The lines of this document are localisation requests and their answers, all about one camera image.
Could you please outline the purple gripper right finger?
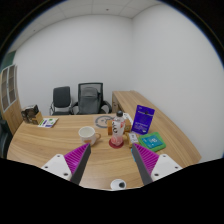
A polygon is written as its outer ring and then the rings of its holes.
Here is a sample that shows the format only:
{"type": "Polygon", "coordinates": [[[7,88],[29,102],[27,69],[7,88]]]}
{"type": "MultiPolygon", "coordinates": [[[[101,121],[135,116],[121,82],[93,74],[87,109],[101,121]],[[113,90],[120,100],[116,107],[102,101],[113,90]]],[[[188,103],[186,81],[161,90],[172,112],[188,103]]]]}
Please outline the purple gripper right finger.
{"type": "Polygon", "coordinates": [[[144,185],[182,169],[182,167],[167,154],[158,155],[136,143],[132,144],[131,152],[144,185]]]}

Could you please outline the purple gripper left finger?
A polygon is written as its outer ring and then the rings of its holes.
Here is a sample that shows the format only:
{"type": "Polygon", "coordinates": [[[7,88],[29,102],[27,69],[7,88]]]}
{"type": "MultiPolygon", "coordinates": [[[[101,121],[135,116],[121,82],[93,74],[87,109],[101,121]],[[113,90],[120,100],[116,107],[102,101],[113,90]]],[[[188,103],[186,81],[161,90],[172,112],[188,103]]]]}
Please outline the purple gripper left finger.
{"type": "Polygon", "coordinates": [[[87,143],[66,155],[56,154],[42,169],[79,185],[90,154],[91,146],[87,143]]]}

